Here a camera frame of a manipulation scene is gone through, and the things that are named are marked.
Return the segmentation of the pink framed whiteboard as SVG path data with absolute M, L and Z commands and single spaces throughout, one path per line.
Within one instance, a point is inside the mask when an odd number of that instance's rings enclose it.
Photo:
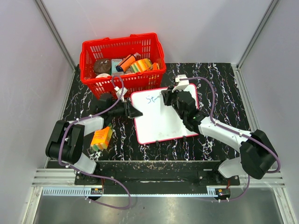
M 184 126 L 183 121 L 172 106 L 165 106 L 163 98 L 157 98 L 161 91 L 166 89 L 166 87 L 163 87 L 137 91 L 130 96 L 133 107 L 143 113 L 142 116 L 134 119 L 139 144 L 198 135 Z

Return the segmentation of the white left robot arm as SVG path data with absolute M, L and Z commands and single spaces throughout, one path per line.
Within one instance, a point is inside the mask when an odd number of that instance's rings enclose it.
M 65 120 L 55 123 L 45 154 L 51 159 L 61 160 L 62 163 L 84 172 L 85 179 L 90 184 L 97 184 L 100 182 L 101 173 L 96 170 L 96 162 L 82 152 L 84 137 L 108 127 L 114 117 L 123 116 L 133 119 L 142 115 L 143 113 L 133 107 L 128 100 L 117 100 L 112 94 L 104 93 L 95 105 L 91 116 L 78 123 Z

